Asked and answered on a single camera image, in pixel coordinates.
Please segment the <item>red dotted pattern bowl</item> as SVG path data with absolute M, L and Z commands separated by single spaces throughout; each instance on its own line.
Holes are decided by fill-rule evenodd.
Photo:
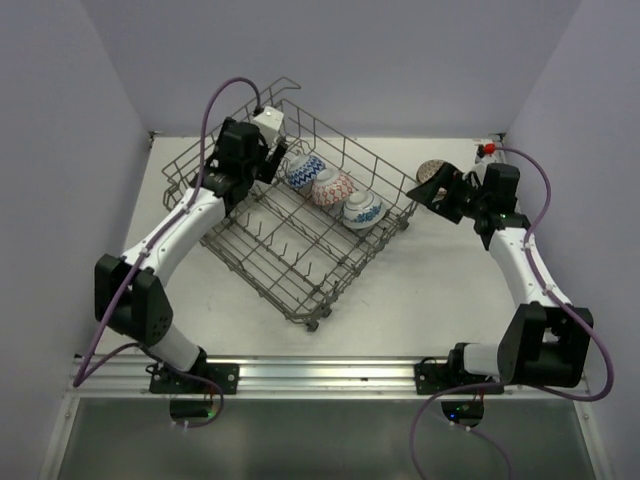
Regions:
M 445 164 L 441 159 L 430 159 L 424 161 L 416 171 L 416 182 L 423 184 L 433 178 Z

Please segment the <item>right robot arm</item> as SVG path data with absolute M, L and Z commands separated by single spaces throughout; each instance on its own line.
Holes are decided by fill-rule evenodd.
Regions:
M 416 364 L 417 374 L 457 392 L 468 392 L 486 378 L 505 385 L 571 388 L 582 376 L 590 337 L 573 317 L 579 315 L 588 326 L 593 317 L 572 305 L 544 265 L 531 267 L 538 253 L 528 218 L 515 210 L 519 179 L 519 170 L 510 165 L 490 164 L 479 177 L 446 163 L 407 194 L 453 223 L 473 220 L 515 305 L 499 343 L 458 343 L 446 363 Z

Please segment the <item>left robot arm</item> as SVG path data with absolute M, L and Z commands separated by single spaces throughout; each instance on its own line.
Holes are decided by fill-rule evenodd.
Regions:
M 163 222 L 120 256 L 105 254 L 95 265 L 97 320 L 156 360 L 162 392 L 220 390 L 206 352 L 174 325 L 165 287 L 189 251 L 247 198 L 255 182 L 272 182 L 287 150 L 283 120 L 272 107 L 244 122 L 226 118 L 211 154 Z

